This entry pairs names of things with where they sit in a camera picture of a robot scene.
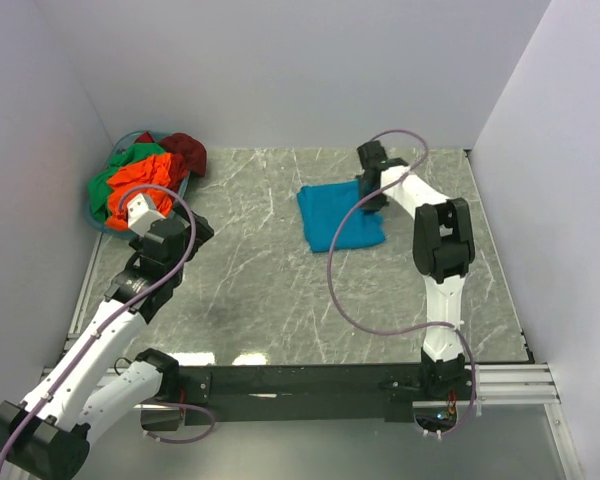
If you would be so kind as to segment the blue t shirt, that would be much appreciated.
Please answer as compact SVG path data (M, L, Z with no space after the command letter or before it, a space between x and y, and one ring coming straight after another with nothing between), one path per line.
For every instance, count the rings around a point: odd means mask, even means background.
M311 252L325 253L345 215L359 200L358 181L303 186L296 200ZM362 249L384 243L382 223L381 215L357 209L342 228L335 249Z

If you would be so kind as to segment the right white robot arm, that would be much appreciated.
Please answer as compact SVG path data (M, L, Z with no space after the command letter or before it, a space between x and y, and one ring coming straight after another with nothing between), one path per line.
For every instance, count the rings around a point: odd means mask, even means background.
M471 213L463 198L451 198L409 172L401 158L391 159L378 140L357 148L362 173L359 196L376 195L361 210L380 211L396 203L414 220L412 258L426 289L427 323L421 350L425 382L451 382L464 370L464 349L454 332L461 325L465 278L475 259Z

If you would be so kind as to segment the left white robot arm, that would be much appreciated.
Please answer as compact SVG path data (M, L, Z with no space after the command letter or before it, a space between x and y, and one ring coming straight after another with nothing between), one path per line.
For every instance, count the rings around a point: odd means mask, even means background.
M139 403L188 410L178 361L139 353L111 383L98 382L181 284L183 266L210 240L208 221L182 212L140 221L134 253L113 277L89 326L19 403L0 404L0 476L10 462L39 479L71 479L91 446Z

